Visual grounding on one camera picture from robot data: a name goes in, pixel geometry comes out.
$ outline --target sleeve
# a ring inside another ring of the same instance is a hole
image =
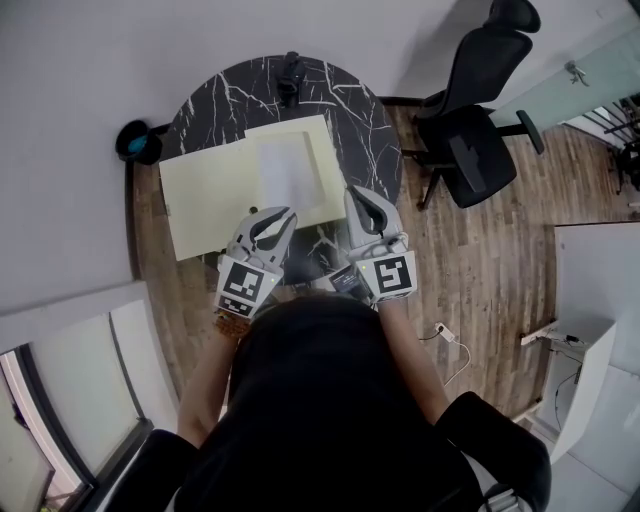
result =
[[[472,392],[459,396],[436,429],[501,484],[542,512],[549,504],[551,464],[544,444]]]
[[[197,453],[181,437],[154,430],[118,482],[106,512],[164,512]]]

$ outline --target chair backrest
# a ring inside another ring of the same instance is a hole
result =
[[[529,0],[493,0],[485,27],[510,28],[530,34],[540,30],[540,15]]]
[[[437,115],[495,100],[531,47],[531,39],[514,30],[482,27],[469,32],[456,51]]]

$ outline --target power outlet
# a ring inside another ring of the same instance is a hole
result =
[[[440,336],[442,336],[449,343],[456,340],[455,334],[453,334],[449,329],[447,329],[447,326],[444,325],[442,322],[436,323],[436,331],[440,334]]]

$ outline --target black marble tabletop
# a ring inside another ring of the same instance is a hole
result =
[[[202,84],[173,119],[160,160],[242,139],[249,128],[322,114],[347,184],[370,188],[395,203],[402,176],[400,143],[378,98],[343,69],[302,57],[307,73],[300,104],[285,108],[275,79],[283,58],[242,62]],[[344,267],[348,251],[345,219],[296,230],[283,284],[312,281]],[[215,266],[217,253],[203,260]]]

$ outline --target white cable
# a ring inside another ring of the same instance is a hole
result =
[[[462,348],[464,348],[467,351],[467,354],[469,355],[469,359],[467,360],[467,364],[465,364],[456,373],[454,373],[452,377],[447,379],[447,382],[444,383],[445,387],[449,384],[449,382],[451,382],[458,375],[460,375],[465,370],[465,368],[469,366],[469,364],[471,363],[471,352],[469,352],[469,349],[467,348],[467,346],[464,343],[460,343],[459,341],[456,341],[456,340],[451,340],[451,343],[455,343],[456,345],[460,345]]]

